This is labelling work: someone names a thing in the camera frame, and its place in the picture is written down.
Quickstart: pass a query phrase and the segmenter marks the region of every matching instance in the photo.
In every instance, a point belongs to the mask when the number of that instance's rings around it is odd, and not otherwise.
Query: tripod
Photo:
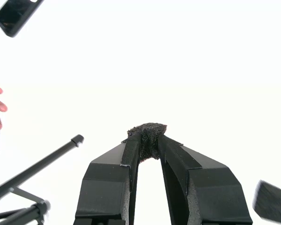
[[[0,219],[5,219],[0,222],[0,225],[25,225],[33,220],[36,220],[38,222],[38,225],[44,224],[44,215],[48,210],[50,210],[50,203],[42,198],[32,195],[31,193],[19,189],[18,186],[71,149],[79,147],[79,145],[83,143],[83,140],[83,136],[77,135],[69,143],[65,144],[52,154],[48,155],[27,170],[13,177],[9,181],[0,185],[0,199],[8,193],[13,193],[15,195],[19,195],[23,198],[36,202],[26,209],[0,213]]]

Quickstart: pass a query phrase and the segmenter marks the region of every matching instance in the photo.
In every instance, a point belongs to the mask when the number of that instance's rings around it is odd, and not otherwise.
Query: foam pad
[[[281,223],[281,189],[261,181],[254,210],[261,218]]]
[[[167,126],[160,123],[145,123],[127,131],[128,137],[135,133],[141,134],[140,162],[149,158],[159,159],[157,140],[166,129]]]

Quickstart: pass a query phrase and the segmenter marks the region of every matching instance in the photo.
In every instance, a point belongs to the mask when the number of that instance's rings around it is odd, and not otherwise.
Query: black phone
[[[7,0],[0,9],[0,27],[13,38],[25,25],[43,0]]]

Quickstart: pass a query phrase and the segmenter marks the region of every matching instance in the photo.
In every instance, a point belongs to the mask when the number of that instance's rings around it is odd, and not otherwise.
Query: white background
[[[0,184],[81,134],[21,188],[72,225],[89,163],[147,122],[218,160],[252,210],[281,188],[281,0],[47,0],[15,38],[0,30]],[[32,202],[8,195],[0,212]],[[140,165],[135,225],[170,225],[160,162]]]

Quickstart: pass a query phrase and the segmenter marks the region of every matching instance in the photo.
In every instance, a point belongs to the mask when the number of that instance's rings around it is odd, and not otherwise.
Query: black metal rod
[[[54,162],[56,159],[73,149],[74,147],[78,147],[80,143],[83,143],[83,136],[77,135],[74,137],[69,143],[65,144],[52,154],[48,155],[44,159],[40,160],[24,172],[18,174],[17,176],[13,177],[9,181],[5,182],[4,184],[0,185],[0,198],[8,194],[12,191],[12,188],[15,188],[21,185],[23,182],[34,176],[36,173],[47,167],[49,164]]]
[[[0,219],[5,219],[5,218],[7,218],[7,217],[9,217],[9,216],[11,216],[11,215],[21,211],[21,210],[23,210],[23,209],[12,210],[12,211],[8,211],[8,212],[2,212],[2,213],[0,213]]]
[[[24,225],[40,218],[40,209],[36,204],[23,209],[0,222],[0,225]]]

